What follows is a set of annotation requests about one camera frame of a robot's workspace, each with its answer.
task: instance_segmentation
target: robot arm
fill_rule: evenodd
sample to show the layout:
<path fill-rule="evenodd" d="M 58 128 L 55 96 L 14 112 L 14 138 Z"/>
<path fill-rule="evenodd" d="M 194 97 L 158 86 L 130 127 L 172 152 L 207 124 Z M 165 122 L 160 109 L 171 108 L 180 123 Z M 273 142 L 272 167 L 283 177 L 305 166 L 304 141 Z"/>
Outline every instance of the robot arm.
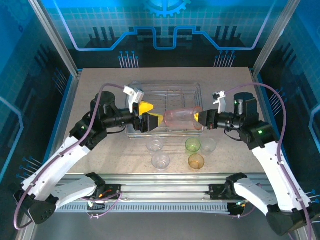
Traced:
<path fill-rule="evenodd" d="M 274 129 L 267 122 L 259 121 L 257 100 L 251 93 L 238 93 L 234 95 L 234 113 L 207 110 L 199 114 L 198 122 L 209 130 L 222 128 L 227 132 L 237 131 L 239 138 L 245 144 L 263 167 L 275 196 L 254 185 L 243 173 L 237 173 L 226 179 L 226 195 L 232 199 L 243 197 L 256 206 L 267 217 L 270 227 L 278 235 L 304 227 L 306 217 L 301 202 L 307 208 L 311 220 L 320 216 L 320 210 L 311 204 L 304 193 L 281 151 L 281 161 L 278 161 L 278 138 Z M 298 199 L 293 186 L 289 183 L 284 171 L 292 179 L 293 185 L 298 189 Z"/>
<path fill-rule="evenodd" d="M 56 185 L 80 159 L 89 154 L 97 144 L 107 137 L 107 129 L 133 125 L 136 131 L 145 133 L 158 127 L 157 116 L 140 110 L 143 92 L 130 87 L 124 89 L 124 92 L 130 96 L 130 108 L 118 109 L 115 95 L 107 91 L 102 92 L 101 99 L 97 103 L 97 94 L 95 99 L 91 101 L 91 111 L 83 116 L 70 131 L 70 136 L 66 138 L 58 151 L 21 185 L 11 186 L 16 202 L 21 203 L 21 209 L 35 224 L 45 222 L 57 208 L 65 204 L 88 196 L 97 199 L 100 194 L 106 192 L 105 181 L 95 173 L 89 173 L 84 178 L 70 184 Z M 97 104 L 98 111 L 88 136 L 80 145 L 62 154 L 65 149 L 70 148 L 85 136 Z M 114 191 L 119 189 L 120 187 L 113 187 L 108 196 L 115 194 Z"/>

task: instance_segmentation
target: wire rack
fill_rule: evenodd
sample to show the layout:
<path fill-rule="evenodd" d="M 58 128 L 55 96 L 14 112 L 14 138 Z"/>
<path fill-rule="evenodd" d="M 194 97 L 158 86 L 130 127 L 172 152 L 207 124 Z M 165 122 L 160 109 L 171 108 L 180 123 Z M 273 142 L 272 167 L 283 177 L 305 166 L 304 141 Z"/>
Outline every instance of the wire rack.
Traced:
<path fill-rule="evenodd" d="M 153 104 L 154 108 L 150 111 L 153 114 L 164 115 L 168 110 L 193 108 L 199 106 L 203 108 L 201 88 L 197 82 L 188 81 L 162 81 L 139 82 L 139 88 L 144 91 L 143 101 Z M 163 122 L 159 127 L 151 132 L 141 133 L 135 131 L 132 126 L 127 127 L 126 133 L 129 138 L 149 138 L 149 137 L 197 137 L 204 131 L 201 130 L 175 130 L 170 129 Z"/>

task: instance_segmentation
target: beige table surface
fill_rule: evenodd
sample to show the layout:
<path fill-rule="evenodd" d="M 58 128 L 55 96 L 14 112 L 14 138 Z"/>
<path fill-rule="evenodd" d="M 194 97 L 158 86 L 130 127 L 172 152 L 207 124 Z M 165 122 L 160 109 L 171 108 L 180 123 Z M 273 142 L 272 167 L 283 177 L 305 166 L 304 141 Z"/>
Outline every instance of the beige table surface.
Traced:
<path fill-rule="evenodd" d="M 65 136 L 90 110 L 90 102 L 104 83 L 128 85 L 132 81 L 195 81 L 200 83 L 203 109 L 213 109 L 212 93 L 252 82 L 247 67 L 199 67 L 199 68 L 100 68 L 84 69 L 79 81 L 74 104 Z M 125 94 L 117 88 L 105 88 L 115 94 L 119 109 L 125 106 Z M 239 92 L 251 92 L 252 86 Z M 233 94 L 226 97 L 227 112 L 233 112 Z M 260 106 L 260 119 L 263 119 Z M 203 136 L 217 142 L 216 150 L 204 156 L 205 164 L 200 170 L 188 165 L 185 152 L 186 138 L 165 138 L 163 151 L 170 156 L 170 165 L 161 173 L 260 173 L 263 168 L 243 142 L 236 142 L 224 135 L 222 129 L 206 130 Z M 71 174 L 142 174 L 158 173 L 151 164 L 151 155 L 146 148 L 147 139 L 129 139 L 125 132 L 108 135 L 92 152 L 81 159 L 70 171 Z"/>

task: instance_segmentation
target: purple cable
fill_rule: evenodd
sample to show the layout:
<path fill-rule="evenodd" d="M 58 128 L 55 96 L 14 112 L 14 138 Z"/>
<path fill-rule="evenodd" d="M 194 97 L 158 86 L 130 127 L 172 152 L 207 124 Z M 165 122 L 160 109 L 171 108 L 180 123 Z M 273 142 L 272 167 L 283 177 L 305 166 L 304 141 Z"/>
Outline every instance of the purple cable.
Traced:
<path fill-rule="evenodd" d="M 96 115 L 97 115 L 97 111 L 98 111 L 98 107 L 99 107 L 99 104 L 100 103 L 100 100 L 101 100 L 101 95 L 102 95 L 102 92 L 104 90 L 105 87 L 115 87 L 115 88 L 119 88 L 119 89 L 124 89 L 123 86 L 119 86 L 119 85 L 116 85 L 116 84 L 112 84 L 112 83 L 105 83 L 104 85 L 101 86 L 100 88 L 100 91 L 99 91 L 99 94 L 98 94 L 98 97 L 97 97 L 97 100 L 96 100 L 96 103 L 95 103 L 95 107 L 94 107 L 94 110 L 93 110 L 93 114 L 91 116 L 91 121 L 90 121 L 90 125 L 88 127 L 88 130 L 85 132 L 85 134 L 83 135 L 83 137 L 77 141 L 76 143 L 74 143 L 73 145 L 71 145 L 70 147 L 66 148 L 65 150 L 61 151 L 58 155 L 56 155 L 52 161 L 50 161 L 47 165 L 45 165 L 41 171 L 38 173 L 38 175 L 34 178 L 34 180 L 31 182 L 30 186 L 28 186 L 28 188 L 25 190 L 25 192 L 22 194 L 17 206 L 16 206 L 16 209 L 15 209 L 15 212 L 14 212 L 14 216 L 13 216 L 13 225 L 15 227 L 15 229 L 17 230 L 22 230 L 24 229 L 25 227 L 29 226 L 32 221 L 26 223 L 25 225 L 23 226 L 18 226 L 18 216 L 19 216 L 19 212 L 20 212 L 20 208 L 22 206 L 22 203 L 24 202 L 27 194 L 30 192 L 31 188 L 34 187 L 36 185 L 36 182 L 39 180 L 39 178 L 44 174 L 44 172 L 56 161 L 60 158 L 60 156 L 63 156 L 65 155 L 66 153 L 68 153 L 70 150 L 72 150 L 73 148 L 75 148 L 76 146 L 80 145 L 85 139 L 86 137 L 89 135 L 93 125 L 94 125 L 94 121 L 95 121 L 95 118 L 96 118 Z"/>
<path fill-rule="evenodd" d="M 276 95 L 276 97 L 279 99 L 279 101 L 281 103 L 282 110 L 283 110 L 283 126 L 282 126 L 282 130 L 281 130 L 281 135 L 280 135 L 278 147 L 277 147 L 277 150 L 276 150 L 277 160 L 278 160 L 279 163 L 281 163 L 282 162 L 282 160 L 281 160 L 281 146 L 282 146 L 282 142 L 284 140 L 285 131 L 286 131 L 287 110 L 286 110 L 285 103 L 284 103 L 283 99 L 281 98 L 280 94 L 276 90 L 274 90 L 272 87 L 270 87 L 270 86 L 268 86 L 266 84 L 263 84 L 263 83 L 258 83 L 258 82 L 250 82 L 250 83 L 247 83 L 247 84 L 243 84 L 243 85 L 237 86 L 235 88 L 230 89 L 229 91 L 224 92 L 224 94 L 227 95 L 227 94 L 232 93 L 232 92 L 234 92 L 234 91 L 236 91 L 238 89 L 241 89 L 241 88 L 244 88 L 244 87 L 247 87 L 247 86 L 251 86 L 251 85 L 261 86 L 261 87 L 264 87 L 266 89 L 269 89 L 270 91 L 272 91 Z M 301 195 L 300 195 L 298 189 L 296 188 L 294 182 L 292 181 L 289 173 L 287 172 L 285 166 L 283 164 L 279 164 L 279 166 L 281 167 L 281 170 L 283 171 L 283 173 L 284 173 L 286 179 L 288 180 L 289 184 L 293 188 L 293 191 L 294 191 L 295 195 L 297 196 L 297 199 L 301 200 L 302 199 Z M 307 210 L 307 207 L 306 207 L 305 203 L 301 200 L 300 204 L 301 204 L 301 207 L 303 209 L 303 212 L 304 212 L 304 215 L 305 215 L 305 219 L 306 219 L 306 224 L 307 224 L 307 228 L 308 228 L 308 240 L 312 240 L 312 225 L 311 225 L 310 216 L 309 216 L 309 213 L 308 213 L 308 210 Z"/>
<path fill-rule="evenodd" d="M 114 196 L 116 195 L 120 195 L 119 198 L 114 202 L 114 204 L 104 213 L 100 214 L 100 215 L 96 215 L 96 216 L 93 216 L 93 215 L 90 215 L 88 212 L 86 214 L 88 214 L 91 218 L 100 218 L 106 214 L 108 214 L 112 209 L 114 209 L 114 207 L 117 205 L 117 203 L 120 201 L 121 197 L 122 197 L 122 192 L 119 192 L 117 194 L 114 194 L 114 195 L 111 195 L 109 197 L 106 197 L 106 198 L 101 198 L 101 199 L 97 199 L 97 200 L 93 200 L 93 201 L 90 201 L 90 202 L 100 202 L 100 201 L 103 201 L 103 200 L 107 200 L 107 199 L 111 199 L 113 198 Z"/>

